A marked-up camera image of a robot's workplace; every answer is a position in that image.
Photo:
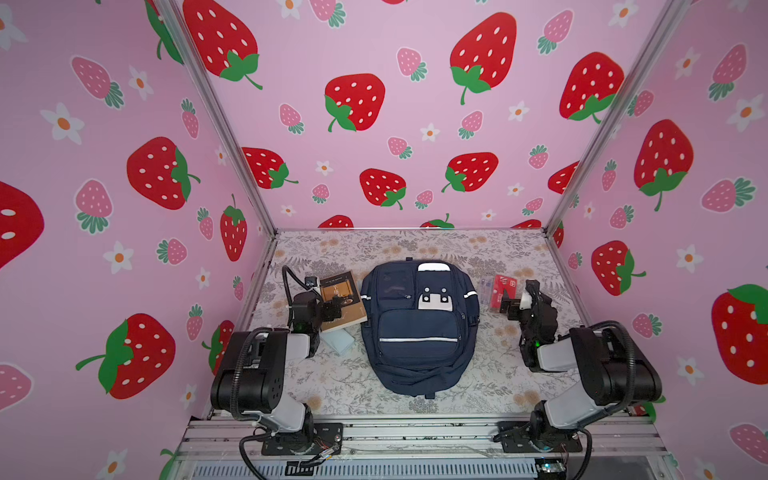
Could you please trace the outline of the brown black scroll book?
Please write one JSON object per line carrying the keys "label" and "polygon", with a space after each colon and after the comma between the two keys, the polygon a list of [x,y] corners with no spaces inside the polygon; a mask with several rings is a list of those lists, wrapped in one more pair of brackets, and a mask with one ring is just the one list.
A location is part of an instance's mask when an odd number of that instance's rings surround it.
{"label": "brown black scroll book", "polygon": [[320,293],[323,302],[330,300],[334,296],[341,298],[341,305],[339,307],[341,308],[342,316],[334,321],[325,320],[325,309],[336,306],[323,305],[323,323],[321,325],[323,332],[347,328],[366,320],[366,310],[353,274],[350,271],[321,279]]}

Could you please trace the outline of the navy blue student backpack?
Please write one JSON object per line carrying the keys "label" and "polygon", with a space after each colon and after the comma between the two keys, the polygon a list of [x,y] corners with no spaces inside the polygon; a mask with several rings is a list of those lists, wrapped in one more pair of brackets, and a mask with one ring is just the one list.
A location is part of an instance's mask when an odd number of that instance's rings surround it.
{"label": "navy blue student backpack", "polygon": [[369,363],[388,390],[428,400],[455,386],[475,351],[480,320],[470,277],[442,260],[392,261],[363,280]]}

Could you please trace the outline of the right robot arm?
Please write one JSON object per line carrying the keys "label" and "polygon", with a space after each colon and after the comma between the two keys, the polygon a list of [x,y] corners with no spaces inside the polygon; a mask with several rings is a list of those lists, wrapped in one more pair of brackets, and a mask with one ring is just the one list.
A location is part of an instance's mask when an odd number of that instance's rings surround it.
{"label": "right robot arm", "polygon": [[564,393],[538,402],[528,421],[498,424],[493,440],[505,451],[563,449],[584,427],[662,397],[659,374],[623,324],[603,321],[559,336],[558,311],[533,280],[519,299],[504,295],[500,312],[519,323],[520,352],[532,372],[579,375]]}

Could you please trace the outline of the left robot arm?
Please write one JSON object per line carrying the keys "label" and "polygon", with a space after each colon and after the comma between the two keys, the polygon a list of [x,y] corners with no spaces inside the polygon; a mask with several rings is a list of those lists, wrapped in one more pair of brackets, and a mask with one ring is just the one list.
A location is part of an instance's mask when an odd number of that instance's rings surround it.
{"label": "left robot arm", "polygon": [[286,364],[317,352],[323,324],[342,316],[342,300],[324,300],[314,277],[301,281],[281,271],[288,300],[288,325],[258,327],[232,335],[210,391],[211,406],[240,421],[255,421],[274,434],[308,435],[310,407],[284,392]]}

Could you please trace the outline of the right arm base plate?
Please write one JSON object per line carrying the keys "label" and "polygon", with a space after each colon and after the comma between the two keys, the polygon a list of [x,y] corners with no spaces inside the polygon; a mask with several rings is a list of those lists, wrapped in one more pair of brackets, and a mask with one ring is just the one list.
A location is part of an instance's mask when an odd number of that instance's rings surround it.
{"label": "right arm base plate", "polygon": [[576,430],[556,429],[548,424],[532,424],[530,421],[501,421],[492,436],[505,453],[580,453],[583,451]]}

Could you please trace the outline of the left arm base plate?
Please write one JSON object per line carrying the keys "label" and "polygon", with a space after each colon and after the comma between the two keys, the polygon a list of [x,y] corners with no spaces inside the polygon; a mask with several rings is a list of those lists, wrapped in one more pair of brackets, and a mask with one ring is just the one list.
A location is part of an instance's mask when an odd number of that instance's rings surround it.
{"label": "left arm base plate", "polygon": [[316,423],[298,432],[277,433],[261,447],[262,456],[315,456],[329,450],[339,453],[343,441],[343,423]]}

